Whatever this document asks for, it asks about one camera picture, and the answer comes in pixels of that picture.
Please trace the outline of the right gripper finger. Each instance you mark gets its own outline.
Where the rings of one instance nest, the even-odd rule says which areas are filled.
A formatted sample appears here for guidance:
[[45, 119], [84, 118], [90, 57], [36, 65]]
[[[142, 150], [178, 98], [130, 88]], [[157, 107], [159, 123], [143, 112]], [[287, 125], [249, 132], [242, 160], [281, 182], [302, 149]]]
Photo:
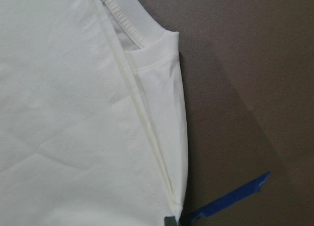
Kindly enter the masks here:
[[167, 216], [164, 218], [164, 226], [177, 226], [175, 216]]

